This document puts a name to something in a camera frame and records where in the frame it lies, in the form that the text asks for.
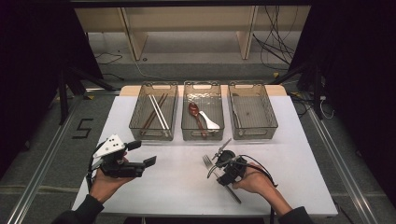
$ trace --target person's hand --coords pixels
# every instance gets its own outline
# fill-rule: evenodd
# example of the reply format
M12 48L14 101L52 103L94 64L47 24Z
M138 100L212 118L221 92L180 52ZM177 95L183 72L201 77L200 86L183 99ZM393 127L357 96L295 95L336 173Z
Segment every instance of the person's hand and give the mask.
M253 162L249 165L255 166L259 169L261 167ZM276 190L270 179L260 171L247 167L244 178L240 181L233 183L234 189L244 189L250 193L259 193L265 198L266 195L274 193Z
M279 216L283 216L291 211L290 205L283 198L282 194L274 187L271 180L260 171L247 167L244 178L233 183L234 189L244 189L251 193L260 194L274 208Z
M107 201L122 185L133 180L134 177L114 178L103 174L101 169L96 170L90 195L100 203Z

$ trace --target fork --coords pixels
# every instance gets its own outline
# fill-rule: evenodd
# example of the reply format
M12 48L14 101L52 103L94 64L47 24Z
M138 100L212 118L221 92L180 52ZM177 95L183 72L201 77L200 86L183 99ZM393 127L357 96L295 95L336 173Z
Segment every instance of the fork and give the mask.
M207 155L204 155L202 157L202 159L204 159L204 163L205 166L208 170L210 170L213 167L213 163L212 161L209 159L209 157ZM215 174L215 176L217 178L219 178L219 175L216 173L216 171L213 171L213 174ZM227 189L227 191L231 194L231 196L233 196L233 199L237 202L237 203L242 203L241 200L238 198L238 196L236 196L236 194L233 192L232 189L230 189L230 187L228 187L228 185L224 186L225 189Z

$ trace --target black cloth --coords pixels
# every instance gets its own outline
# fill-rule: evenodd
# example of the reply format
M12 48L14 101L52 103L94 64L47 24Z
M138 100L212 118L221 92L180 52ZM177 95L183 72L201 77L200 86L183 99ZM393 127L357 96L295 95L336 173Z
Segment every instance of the black cloth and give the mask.
M311 224L314 223L304 207L298 207L278 219L280 224Z
M96 216L104 209L103 205L99 203L91 195L87 194L84 202L78 207L76 211L65 211L61 213L53 224L68 224L68 223L93 223Z
M78 207L76 211L66 211L61 213L58 217L56 217L55 220L52 221L52 224L91 224L103 209L103 205L88 194L85 197L84 202ZM304 207L298 207L289 211L286 215L280 217L278 221L280 224L314 223L306 213Z

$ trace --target plastic tray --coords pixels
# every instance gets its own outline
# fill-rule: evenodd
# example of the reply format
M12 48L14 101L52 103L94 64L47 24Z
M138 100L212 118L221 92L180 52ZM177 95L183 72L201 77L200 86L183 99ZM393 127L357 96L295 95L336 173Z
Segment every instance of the plastic tray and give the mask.
M163 126L149 96L153 95L169 129ZM177 112L176 82L145 82L139 92L129 128L136 140L172 141Z
M230 81L228 102L233 139L271 139L277 121L262 81Z
M218 129L208 129L205 119L198 115L203 125L201 130L195 116L189 112L189 104L194 102L199 110L219 125ZM221 140L224 132L224 116L221 101L221 88L218 81L186 81L183 93L183 113L181 129L183 139L190 140Z

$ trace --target white table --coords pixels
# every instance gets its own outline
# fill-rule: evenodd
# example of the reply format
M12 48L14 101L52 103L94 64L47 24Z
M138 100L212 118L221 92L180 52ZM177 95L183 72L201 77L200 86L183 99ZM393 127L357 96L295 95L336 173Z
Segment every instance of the white table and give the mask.
M128 127L136 96L118 96L108 115L99 143L116 133L125 143L134 141ZM246 154L271 173L280 192L292 207L304 206L312 217L334 217L337 211L308 145L304 130L289 96L270 96L279 127L274 138L261 141L234 141L226 149ZM237 204L214 175L206 178L202 157L212 157L232 137L227 99L223 98L225 129L222 141L186 142L181 133L179 99L175 138L172 142L143 142L128 152L129 161L157 156L155 165L143 177L121 187L105 204L104 213L142 217L265 217L270 205L259 195L235 190ZM88 193L82 181L73 209Z

